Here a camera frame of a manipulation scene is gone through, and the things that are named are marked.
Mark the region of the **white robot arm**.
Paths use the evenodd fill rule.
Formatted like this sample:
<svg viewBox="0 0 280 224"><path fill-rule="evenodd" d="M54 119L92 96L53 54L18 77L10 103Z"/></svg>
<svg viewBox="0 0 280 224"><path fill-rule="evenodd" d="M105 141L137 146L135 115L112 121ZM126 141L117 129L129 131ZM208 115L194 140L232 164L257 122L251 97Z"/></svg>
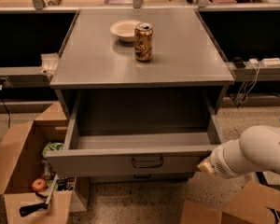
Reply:
<svg viewBox="0 0 280 224"><path fill-rule="evenodd" d="M216 147L198 168L224 178L263 171L280 175L280 128L249 127L238 139Z"/></svg>

